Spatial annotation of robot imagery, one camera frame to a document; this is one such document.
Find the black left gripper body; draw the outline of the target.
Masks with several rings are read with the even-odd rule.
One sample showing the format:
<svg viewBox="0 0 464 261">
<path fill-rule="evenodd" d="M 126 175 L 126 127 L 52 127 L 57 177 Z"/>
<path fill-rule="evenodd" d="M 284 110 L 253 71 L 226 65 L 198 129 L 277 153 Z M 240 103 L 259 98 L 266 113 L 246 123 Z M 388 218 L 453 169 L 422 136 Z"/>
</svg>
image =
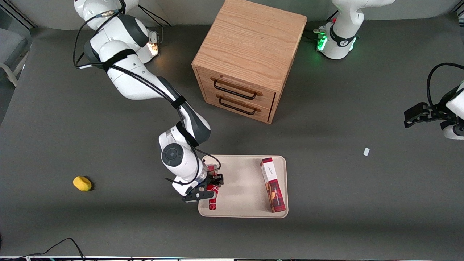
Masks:
<svg viewBox="0 0 464 261">
<path fill-rule="evenodd" d="M 404 127 L 409 128 L 417 123 L 443 121 L 441 128 L 451 125 L 451 111 L 443 104 L 429 105 L 418 103 L 404 111 Z"/>
</svg>

